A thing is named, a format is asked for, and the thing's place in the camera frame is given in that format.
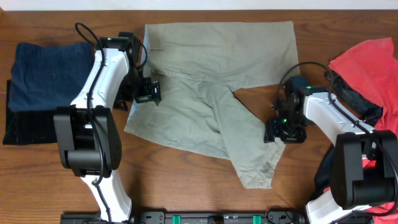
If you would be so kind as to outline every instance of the black fabric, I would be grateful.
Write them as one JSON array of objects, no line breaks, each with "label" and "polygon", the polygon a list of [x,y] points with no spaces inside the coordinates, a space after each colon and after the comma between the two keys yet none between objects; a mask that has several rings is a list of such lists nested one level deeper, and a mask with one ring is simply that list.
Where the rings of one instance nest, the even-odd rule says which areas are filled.
[{"label": "black fabric", "polygon": [[361,119],[363,119],[365,123],[371,126],[376,125],[377,121],[383,115],[383,108],[371,103],[357,91],[353,90],[336,72],[333,72],[333,76],[335,78],[333,88],[337,95],[355,112],[361,115]]},{"label": "black fabric", "polygon": [[11,81],[7,81],[5,145],[26,145],[57,142],[54,110],[12,112],[9,107]]},{"label": "black fabric", "polygon": [[315,193],[311,196],[310,200],[315,200],[323,194],[323,190],[330,187],[330,174],[333,160],[335,159],[335,147],[330,146],[329,150],[323,157],[321,164],[315,174]]},{"label": "black fabric", "polygon": [[19,43],[11,70],[8,106],[13,112],[69,106],[92,67],[89,43],[56,47]]}]

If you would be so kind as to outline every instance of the wood grain surface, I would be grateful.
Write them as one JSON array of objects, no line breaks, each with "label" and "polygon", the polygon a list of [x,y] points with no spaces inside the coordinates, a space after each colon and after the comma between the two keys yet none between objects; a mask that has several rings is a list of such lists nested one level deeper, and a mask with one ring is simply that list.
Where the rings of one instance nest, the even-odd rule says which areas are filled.
[{"label": "wood grain surface", "polygon": [[[81,42],[73,25],[82,21],[98,36],[168,22],[293,21],[301,62],[327,62],[367,39],[398,40],[396,11],[79,11],[5,12],[0,25],[0,136],[4,136],[6,80],[19,42],[42,46]],[[301,68],[311,85],[325,85],[323,70]],[[262,121],[272,116],[275,86],[238,90]],[[273,205],[302,208],[330,141],[307,128],[303,144],[288,145],[277,165],[273,189],[243,189],[230,161],[163,147],[123,132],[128,113],[114,111],[123,159],[123,186],[135,211],[265,211]],[[0,223],[59,223],[65,212],[95,212],[88,187],[61,166],[56,144],[1,146]]]}]

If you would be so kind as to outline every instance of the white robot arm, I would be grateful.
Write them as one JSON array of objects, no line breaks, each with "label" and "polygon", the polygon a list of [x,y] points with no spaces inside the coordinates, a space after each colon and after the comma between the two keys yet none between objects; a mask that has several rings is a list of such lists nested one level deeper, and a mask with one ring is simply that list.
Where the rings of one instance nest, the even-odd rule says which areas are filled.
[{"label": "white robot arm", "polygon": [[[121,141],[111,111],[121,86],[126,88],[126,82],[131,91],[129,94],[135,96],[137,103],[159,102],[160,85],[138,74],[135,64],[140,42],[133,33],[121,32],[119,37],[103,37],[100,41],[104,46],[104,60],[100,49],[97,49],[93,68],[83,89],[70,107],[57,108],[54,123],[61,162],[89,186],[101,209],[101,219],[126,223],[132,217],[132,201],[123,189],[118,172]],[[91,111],[88,111],[88,92],[96,77],[91,92]],[[88,113],[93,117],[99,139],[93,134]],[[105,160],[103,167],[99,142]],[[92,183],[98,179],[102,181],[96,187]]]},{"label": "white robot arm", "polygon": [[[306,138],[306,125],[316,124],[336,151],[330,174],[331,190],[306,204],[309,223],[334,223],[353,211],[396,200],[394,169],[398,156],[394,133],[376,131],[360,121],[334,94],[309,86],[303,76],[289,78],[284,90],[287,100],[277,100],[274,109],[278,117],[267,121],[264,141],[281,138],[286,143],[301,143]],[[382,149],[376,146],[375,139],[382,142]],[[377,167],[363,169],[361,160],[367,157],[377,161]],[[388,162],[393,166],[383,165]]]}]

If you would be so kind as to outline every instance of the folded clothing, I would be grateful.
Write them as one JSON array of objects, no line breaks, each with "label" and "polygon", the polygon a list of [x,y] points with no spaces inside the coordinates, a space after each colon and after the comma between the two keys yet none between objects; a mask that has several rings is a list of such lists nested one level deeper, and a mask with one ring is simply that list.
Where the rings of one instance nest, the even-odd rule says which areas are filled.
[{"label": "folded clothing", "polygon": [[[346,51],[330,62],[350,87],[383,108],[377,130],[391,130],[398,134],[398,60],[393,57],[394,44],[391,38],[366,40]],[[386,212],[393,203],[372,212]],[[397,223],[398,213],[387,217],[374,217],[375,223]]]},{"label": "folded clothing", "polygon": [[93,66],[89,43],[40,47],[19,43],[11,70],[11,111],[54,110],[68,106]]},{"label": "folded clothing", "polygon": [[5,145],[57,142],[54,127],[55,110],[12,112],[8,108],[11,81],[7,81]]}]

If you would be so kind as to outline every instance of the black cable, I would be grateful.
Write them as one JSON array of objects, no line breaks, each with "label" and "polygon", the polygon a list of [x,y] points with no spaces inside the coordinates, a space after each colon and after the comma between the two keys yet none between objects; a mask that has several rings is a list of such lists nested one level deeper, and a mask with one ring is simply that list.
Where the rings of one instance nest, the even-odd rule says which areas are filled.
[{"label": "black cable", "polygon": [[290,68],[290,69],[285,73],[285,75],[282,77],[282,79],[281,79],[280,82],[279,82],[278,90],[277,90],[277,100],[276,100],[276,103],[275,103],[275,105],[274,105],[274,109],[277,107],[277,104],[279,103],[279,96],[280,96],[280,95],[279,95],[279,92],[280,92],[280,88],[281,88],[281,86],[282,86],[282,84],[283,84],[283,81],[284,81],[285,77],[286,77],[293,69],[295,69],[295,68],[297,68],[297,67],[299,67],[299,66],[301,66],[301,65],[306,65],[306,64],[318,65],[318,66],[324,68],[324,69],[329,73],[329,76],[330,76],[330,86],[329,86],[329,89],[328,89],[328,98],[329,98],[329,102],[330,102],[342,115],[344,115],[349,121],[351,121],[355,126],[357,126],[360,130],[362,130],[364,133],[368,134],[368,135],[371,137],[372,141],[376,144],[377,148],[379,148],[379,149],[382,151],[382,153],[387,157],[388,163],[389,163],[389,165],[391,166],[391,169],[392,169],[392,171],[393,171],[393,173],[394,173],[394,177],[395,177],[395,178],[394,178],[394,179],[395,179],[395,184],[394,184],[395,197],[394,197],[394,206],[393,206],[390,210],[388,210],[387,212],[384,212],[384,213],[373,213],[373,212],[365,212],[365,211],[353,210],[352,213],[362,213],[362,214],[371,215],[371,216],[375,216],[375,217],[384,217],[384,216],[388,216],[388,215],[393,214],[393,213],[397,210],[397,208],[398,208],[398,191],[397,191],[397,188],[398,188],[398,173],[397,173],[397,169],[396,169],[396,167],[394,166],[394,163],[393,163],[393,160],[392,160],[390,154],[387,153],[386,149],[383,147],[383,145],[380,143],[380,141],[379,141],[377,138],[375,138],[374,135],[372,135],[366,128],[362,127],[362,126],[360,125],[359,121],[355,121],[355,119],[353,119],[351,116],[349,116],[347,113],[345,113],[345,111],[343,111],[343,110],[335,103],[336,100],[332,100],[332,98],[331,98],[331,93],[332,93],[332,91],[333,91],[334,77],[333,77],[333,74],[332,74],[331,70],[330,70],[328,67],[326,67],[326,66],[324,66],[324,65],[322,65],[321,63],[318,63],[318,62],[302,62],[302,63],[298,63],[298,64],[294,65],[292,68]]},{"label": "black cable", "polygon": [[106,200],[104,198],[104,195],[102,194],[101,188],[99,187],[99,185],[95,186],[95,188],[97,189],[98,195],[99,195],[102,203],[105,206],[106,213],[108,214],[108,223],[112,223],[111,209],[109,208],[108,204],[106,203]]},{"label": "black cable", "polygon": [[301,65],[307,65],[307,64],[319,65],[319,66],[321,66],[321,67],[327,69],[326,66],[324,66],[324,65],[322,65],[321,63],[318,63],[318,62],[301,62],[301,63],[298,63],[298,64],[294,65],[292,68],[290,68],[290,69],[285,73],[285,75],[280,79],[280,82],[279,82],[279,84],[278,84],[278,90],[277,90],[277,92],[276,92],[276,94],[277,94],[277,95],[276,95],[276,101],[275,101],[275,104],[274,104],[274,106],[273,106],[274,109],[277,108],[277,104],[279,103],[279,100],[280,100],[280,98],[279,98],[279,97],[280,97],[280,94],[279,94],[280,88],[282,87],[282,84],[283,84],[283,82],[284,82],[286,76],[287,76],[288,74],[290,74],[290,73],[293,71],[293,69],[295,69],[295,68],[297,68],[297,67],[299,67],[299,66],[301,66]]},{"label": "black cable", "polygon": [[271,221],[269,218],[268,218],[268,211],[270,210],[270,209],[272,209],[273,207],[279,207],[280,208],[280,206],[271,206],[271,208],[268,208],[267,209],[267,211],[266,211],[266,219],[267,219],[267,222],[269,222],[270,224],[275,224],[273,221]]},{"label": "black cable", "polygon": [[337,220],[332,221],[331,224],[337,224],[337,223],[340,223],[342,221],[345,221],[345,220],[351,218],[353,215],[354,215],[354,212],[352,211],[349,214],[347,214],[347,215],[345,215],[345,216],[343,216],[343,217],[341,217],[341,218],[339,218]]},{"label": "black cable", "polygon": [[289,218],[290,221],[292,221],[292,223],[294,224],[295,222],[294,222],[293,218],[290,217],[290,215],[286,212],[286,210],[285,210],[285,214],[286,214],[287,218]]},{"label": "black cable", "polygon": [[94,80],[93,80],[93,83],[92,83],[91,86],[90,86],[90,90],[89,90],[88,93],[87,93],[87,113],[88,113],[88,120],[89,120],[89,122],[90,122],[90,124],[91,124],[92,130],[93,130],[93,133],[94,133],[94,136],[95,136],[95,138],[96,138],[96,140],[97,140],[97,142],[98,142],[98,145],[99,145],[99,159],[100,159],[100,161],[101,161],[101,162],[100,162],[100,163],[101,163],[101,168],[100,168],[100,172],[99,172],[99,177],[98,177],[97,180],[92,181],[92,184],[97,188],[99,197],[101,198],[101,201],[102,201],[102,203],[104,204],[104,206],[105,206],[105,208],[106,208],[106,213],[108,214],[108,223],[112,223],[110,209],[109,209],[108,204],[106,203],[105,198],[104,198],[104,196],[103,196],[103,194],[102,194],[102,191],[101,191],[101,189],[100,189],[100,183],[101,183],[101,181],[102,181],[102,179],[103,179],[103,177],[104,177],[104,166],[105,166],[105,164],[104,164],[104,152],[103,152],[103,148],[102,148],[100,136],[99,136],[99,134],[98,134],[98,130],[97,130],[97,128],[96,128],[96,125],[95,125],[93,116],[92,116],[92,114],[91,114],[91,105],[90,105],[91,96],[92,96],[92,94],[93,94],[93,90],[94,90],[95,84],[96,84],[98,78],[100,77],[101,71],[102,71],[102,69],[104,68],[104,65],[105,65],[105,52],[104,52],[104,48],[103,48],[103,46],[102,46],[100,40],[97,38],[97,36],[94,34],[94,32],[93,32],[90,28],[88,28],[86,25],[84,25],[83,23],[81,23],[81,22],[76,22],[76,23],[75,23],[75,29],[76,29],[76,31],[81,35],[81,37],[84,38],[84,39],[85,39],[87,42],[89,42],[91,45],[94,45],[91,41],[89,41],[89,40],[80,32],[79,27],[78,27],[79,25],[82,26],[82,27],[84,27],[84,28],[94,37],[94,39],[95,39],[97,45],[99,46],[99,50],[101,51],[101,56],[102,56],[101,64],[100,64],[100,66],[99,66],[99,69],[98,69],[98,71],[97,71],[97,74],[95,75]]},{"label": "black cable", "polygon": [[145,59],[140,65],[137,66],[137,68],[136,68],[137,70],[140,70],[140,69],[144,68],[144,65],[147,63],[147,60],[148,60],[148,52],[147,52],[146,47],[144,46],[144,44],[141,43],[141,41],[139,42],[139,45],[141,45],[142,49],[144,49]]}]

